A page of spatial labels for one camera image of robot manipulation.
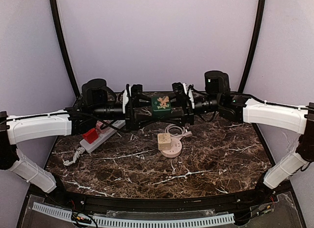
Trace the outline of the pink cube socket adapter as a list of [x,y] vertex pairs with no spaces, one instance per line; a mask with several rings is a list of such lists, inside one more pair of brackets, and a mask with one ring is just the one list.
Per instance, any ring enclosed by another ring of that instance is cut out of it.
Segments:
[[109,127],[100,122],[100,121],[97,121],[96,123],[96,131],[99,133],[99,134],[104,134],[105,132],[107,132],[109,130]]

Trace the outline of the dark green cube adapter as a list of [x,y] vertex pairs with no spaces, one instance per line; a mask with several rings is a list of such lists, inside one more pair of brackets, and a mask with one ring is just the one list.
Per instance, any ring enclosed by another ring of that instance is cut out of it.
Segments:
[[169,96],[153,96],[151,99],[152,116],[160,118],[171,114],[172,107]]

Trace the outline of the beige cube adapter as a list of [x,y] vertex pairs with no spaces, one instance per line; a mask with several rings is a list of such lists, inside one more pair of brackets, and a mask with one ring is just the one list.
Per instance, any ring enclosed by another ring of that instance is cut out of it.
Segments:
[[159,151],[166,151],[171,149],[171,135],[170,133],[159,133],[157,135],[157,144]]

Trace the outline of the pink round socket hub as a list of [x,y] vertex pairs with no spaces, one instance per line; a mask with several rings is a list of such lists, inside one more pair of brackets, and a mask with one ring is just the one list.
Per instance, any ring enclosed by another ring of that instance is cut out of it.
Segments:
[[169,150],[160,151],[161,154],[167,158],[174,158],[181,154],[182,143],[178,138],[173,138],[171,142],[171,148]]

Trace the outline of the red cube socket adapter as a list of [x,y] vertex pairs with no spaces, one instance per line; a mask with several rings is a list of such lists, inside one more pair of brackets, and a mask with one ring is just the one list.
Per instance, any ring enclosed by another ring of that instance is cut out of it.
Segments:
[[93,142],[95,142],[99,138],[97,130],[95,128],[92,128],[89,131],[87,131],[86,133],[84,133],[82,135],[82,137],[89,144],[92,144]]

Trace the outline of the white power strip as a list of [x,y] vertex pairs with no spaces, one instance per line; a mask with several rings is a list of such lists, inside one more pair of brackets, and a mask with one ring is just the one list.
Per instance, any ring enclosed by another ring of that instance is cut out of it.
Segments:
[[106,140],[108,140],[113,134],[115,134],[117,130],[112,129],[109,127],[109,130],[105,132],[104,134],[99,134],[99,138],[93,142],[92,144],[87,143],[84,139],[80,141],[80,146],[85,149],[87,153],[91,153],[94,151],[96,148],[98,148],[102,143],[104,143]]

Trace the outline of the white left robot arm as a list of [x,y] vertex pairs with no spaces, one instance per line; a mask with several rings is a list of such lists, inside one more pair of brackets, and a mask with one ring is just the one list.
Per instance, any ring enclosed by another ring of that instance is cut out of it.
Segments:
[[80,101],[75,106],[55,112],[37,115],[14,116],[0,113],[0,168],[9,170],[26,182],[37,186],[45,193],[59,187],[52,173],[39,167],[17,147],[21,142],[53,136],[85,135],[87,141],[94,140],[95,127],[101,122],[117,130],[111,120],[124,120],[125,132],[139,129],[140,120],[134,110],[141,107],[141,101],[149,97],[142,94],[143,86],[126,85],[122,102],[107,85],[107,81],[96,78],[82,86]]

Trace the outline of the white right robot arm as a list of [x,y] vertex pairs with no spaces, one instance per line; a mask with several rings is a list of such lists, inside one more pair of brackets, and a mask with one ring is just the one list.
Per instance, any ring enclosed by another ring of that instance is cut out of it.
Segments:
[[149,116],[137,115],[135,109],[153,104],[153,98],[142,93],[142,85],[127,84],[122,93],[122,110],[127,129],[138,130],[155,122],[192,125],[195,116],[213,112],[234,123],[265,125],[298,134],[298,146],[262,175],[256,184],[258,190],[274,190],[284,180],[314,161],[312,102],[304,106],[262,101],[250,94],[232,92],[227,73],[207,71],[204,77],[203,92],[197,91],[193,85],[173,83],[173,95],[156,101],[165,113],[159,113],[159,108],[152,107]]

